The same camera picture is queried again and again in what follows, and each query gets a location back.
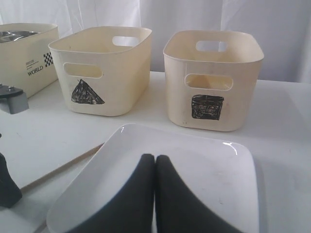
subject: metal bowl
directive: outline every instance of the metal bowl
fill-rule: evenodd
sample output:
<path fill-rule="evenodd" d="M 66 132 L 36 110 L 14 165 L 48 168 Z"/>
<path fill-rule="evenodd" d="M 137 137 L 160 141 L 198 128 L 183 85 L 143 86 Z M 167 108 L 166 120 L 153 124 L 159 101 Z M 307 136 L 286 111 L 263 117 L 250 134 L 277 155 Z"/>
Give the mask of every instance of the metal bowl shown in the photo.
<path fill-rule="evenodd" d="M 2 31 L 0 32 L 0 43 L 17 41 L 35 34 L 38 33 L 30 31 Z"/>

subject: black square drawing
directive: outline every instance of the black square drawing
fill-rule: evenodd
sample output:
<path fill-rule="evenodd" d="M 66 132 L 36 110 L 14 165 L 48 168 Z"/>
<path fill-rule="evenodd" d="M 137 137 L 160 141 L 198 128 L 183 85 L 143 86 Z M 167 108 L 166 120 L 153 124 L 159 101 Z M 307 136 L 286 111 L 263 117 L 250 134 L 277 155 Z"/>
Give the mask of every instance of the black square drawing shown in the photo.
<path fill-rule="evenodd" d="M 195 95 L 192 97 L 192 118 L 219 120 L 224 98 L 220 96 Z"/>
<path fill-rule="evenodd" d="M 51 52 L 44 54 L 43 58 L 45 62 L 45 67 L 48 67 L 53 64 L 53 58 L 52 58 Z"/>

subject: white table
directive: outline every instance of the white table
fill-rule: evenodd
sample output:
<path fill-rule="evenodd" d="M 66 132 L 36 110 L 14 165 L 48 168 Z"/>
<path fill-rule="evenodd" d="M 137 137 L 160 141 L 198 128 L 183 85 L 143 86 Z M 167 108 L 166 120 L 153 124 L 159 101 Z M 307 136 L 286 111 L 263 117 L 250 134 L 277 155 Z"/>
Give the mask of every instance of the white table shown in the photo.
<path fill-rule="evenodd" d="M 245 125 L 230 133 L 171 123 L 163 73 L 152 72 L 149 88 L 134 109 L 119 117 L 67 110 L 58 82 L 29 102 L 30 109 L 23 113 L 0 112 L 0 151 L 20 187 L 104 142 L 122 124 L 137 122 L 247 146 L 256 166 L 260 232 L 311 232 L 310 84 L 258 81 Z M 26 194 L 13 209 L 0 209 L 0 232 L 34 232 L 82 167 L 83 163 Z"/>

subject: black triangle drawing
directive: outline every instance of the black triangle drawing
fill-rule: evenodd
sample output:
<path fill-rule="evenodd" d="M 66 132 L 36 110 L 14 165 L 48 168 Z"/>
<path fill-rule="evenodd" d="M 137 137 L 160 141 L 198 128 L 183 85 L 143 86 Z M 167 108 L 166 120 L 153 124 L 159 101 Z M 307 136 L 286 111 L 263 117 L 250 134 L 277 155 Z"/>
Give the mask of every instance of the black triangle drawing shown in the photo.
<path fill-rule="evenodd" d="M 84 104 L 104 104 L 102 98 L 82 79 L 72 92 L 71 101 Z"/>

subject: bin handle hole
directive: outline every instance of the bin handle hole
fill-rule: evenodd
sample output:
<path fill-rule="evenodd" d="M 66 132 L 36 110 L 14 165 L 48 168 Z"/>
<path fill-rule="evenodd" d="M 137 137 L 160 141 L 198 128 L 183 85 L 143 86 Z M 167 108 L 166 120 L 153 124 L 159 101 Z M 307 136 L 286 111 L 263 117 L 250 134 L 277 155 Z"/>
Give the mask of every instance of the bin handle hole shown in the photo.
<path fill-rule="evenodd" d="M 192 88 L 228 91 L 233 86 L 233 80 L 223 75 L 189 74 L 185 84 Z"/>
<path fill-rule="evenodd" d="M 71 76 L 85 78 L 100 78 L 103 76 L 102 70 L 96 65 L 87 65 L 79 63 L 65 63 L 64 71 Z"/>
<path fill-rule="evenodd" d="M 228 44 L 224 41 L 200 40 L 196 43 L 195 48 L 201 52 L 225 52 Z"/>
<path fill-rule="evenodd" d="M 134 47 L 139 44 L 139 39 L 133 36 L 114 36 L 112 43 L 115 46 Z"/>

